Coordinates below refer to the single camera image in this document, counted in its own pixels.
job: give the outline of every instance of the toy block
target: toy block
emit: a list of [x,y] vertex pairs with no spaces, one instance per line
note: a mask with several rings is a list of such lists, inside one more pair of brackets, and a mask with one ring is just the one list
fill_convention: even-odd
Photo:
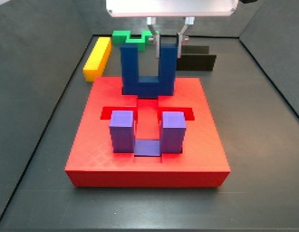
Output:
[[159,140],[160,122],[157,118],[157,100],[136,100],[137,120],[136,120],[136,139]]
[[139,98],[157,98],[173,95],[177,48],[175,44],[161,46],[160,69],[157,77],[139,77],[137,49],[135,44],[121,46],[124,95]]
[[124,44],[127,38],[131,37],[131,31],[113,31],[112,33],[112,42],[113,44]]
[[140,52],[145,51],[145,46],[149,44],[149,38],[152,37],[151,31],[141,32],[141,38],[132,38],[131,31],[113,31],[112,42],[115,44],[136,44]]
[[93,51],[84,66],[84,77],[88,82],[93,82],[104,73],[105,65],[111,55],[111,38],[99,37]]
[[212,71],[216,55],[209,54],[209,46],[183,46],[183,53],[176,62],[179,71]]
[[136,140],[135,156],[136,157],[161,156],[160,141],[159,140]]
[[187,124],[184,112],[165,111],[161,125],[161,152],[181,153]]
[[160,157],[113,153],[109,121],[99,119],[104,106],[111,107],[117,100],[123,106],[141,107],[136,106],[136,96],[129,96],[131,100],[121,95],[125,102],[120,100],[121,90],[121,78],[96,79],[65,167],[72,184],[77,187],[219,187],[229,166],[200,80],[176,78],[175,96],[159,97],[159,108],[188,107],[195,115],[195,120],[187,121],[183,153],[164,153]]
[[111,116],[113,152],[135,152],[135,117],[132,111],[113,111]]

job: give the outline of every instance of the blue u-shaped block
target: blue u-shaped block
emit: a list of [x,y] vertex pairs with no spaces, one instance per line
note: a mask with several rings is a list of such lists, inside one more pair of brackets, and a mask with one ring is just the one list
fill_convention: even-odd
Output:
[[136,44],[125,43],[121,46],[124,95],[136,95],[139,98],[157,98],[159,96],[173,95],[176,55],[176,45],[163,44],[159,62],[159,76],[139,77]]

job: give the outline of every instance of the dark gray surface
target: dark gray surface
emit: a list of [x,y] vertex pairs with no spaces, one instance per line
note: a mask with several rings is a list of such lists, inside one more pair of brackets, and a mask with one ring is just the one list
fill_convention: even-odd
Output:
[[[236,39],[201,76],[232,172],[221,188],[75,188],[64,173],[91,83],[72,77],[0,229],[299,228],[299,120]],[[153,48],[140,55],[155,70]],[[105,75],[120,75],[115,46]]]
[[0,5],[0,217],[91,36],[72,0]]
[[240,39],[299,114],[299,0],[267,0]]
[[[93,34],[112,34],[113,30],[132,30],[141,34],[148,30],[145,18],[111,18],[107,12],[105,0],[73,0],[84,16]],[[252,4],[239,3],[239,8],[231,17],[197,17],[189,35],[240,37],[240,34],[253,18],[264,0]],[[156,28],[161,34],[176,35],[184,25],[181,17],[157,18]]]

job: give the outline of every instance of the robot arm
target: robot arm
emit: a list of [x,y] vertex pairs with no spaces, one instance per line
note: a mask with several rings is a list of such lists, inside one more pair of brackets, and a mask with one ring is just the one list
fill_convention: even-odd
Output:
[[185,24],[176,34],[177,58],[185,36],[196,16],[231,16],[239,1],[244,4],[257,0],[107,0],[107,9],[112,17],[147,17],[152,32],[151,41],[156,44],[156,57],[160,57],[161,36],[155,30],[156,17],[185,17]]

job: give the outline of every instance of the purple block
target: purple block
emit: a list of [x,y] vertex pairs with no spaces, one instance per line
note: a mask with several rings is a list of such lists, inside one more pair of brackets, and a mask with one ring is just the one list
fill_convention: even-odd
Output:
[[181,153],[187,124],[184,112],[164,111],[161,127],[161,153]]
[[161,146],[159,140],[136,140],[135,156],[159,157],[161,156]]
[[135,152],[133,111],[113,111],[111,115],[111,138],[113,152]]

